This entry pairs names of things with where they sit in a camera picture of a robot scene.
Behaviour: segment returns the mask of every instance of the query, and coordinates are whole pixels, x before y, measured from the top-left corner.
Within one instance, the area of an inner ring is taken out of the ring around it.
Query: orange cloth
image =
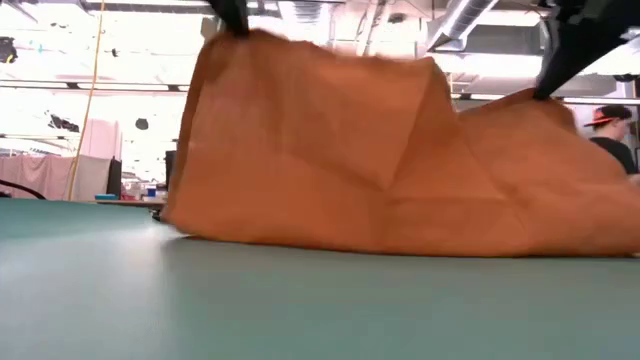
[[[168,206],[224,241],[434,256],[640,252],[640,190],[524,91],[456,114],[432,59],[264,32],[198,58]]]

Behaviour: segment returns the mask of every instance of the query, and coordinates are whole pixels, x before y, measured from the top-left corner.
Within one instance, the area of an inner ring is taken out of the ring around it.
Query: duct
[[[478,24],[480,16],[491,10],[498,0],[451,0],[445,15],[436,20],[438,25],[435,32],[429,34],[427,48],[435,48],[452,41],[462,41]]]

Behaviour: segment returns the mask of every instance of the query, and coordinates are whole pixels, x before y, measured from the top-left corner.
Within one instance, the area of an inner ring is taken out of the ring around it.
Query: cloth fold
[[[640,251],[640,190],[531,90],[457,114],[430,59],[207,43],[163,217],[209,239],[431,256]]]

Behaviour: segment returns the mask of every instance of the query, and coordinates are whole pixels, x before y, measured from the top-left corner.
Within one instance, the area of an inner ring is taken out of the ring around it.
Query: man
[[[624,167],[631,180],[640,183],[638,168],[633,161],[631,150],[622,142],[627,134],[626,120],[631,118],[631,111],[622,105],[607,105],[597,109],[593,121],[585,126],[592,126],[595,136],[591,141],[609,152]]]

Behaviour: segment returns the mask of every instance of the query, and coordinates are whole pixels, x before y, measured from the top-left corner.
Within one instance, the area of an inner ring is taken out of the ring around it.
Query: green table
[[[0,200],[2,360],[640,359],[640,262],[381,257],[180,238]]]

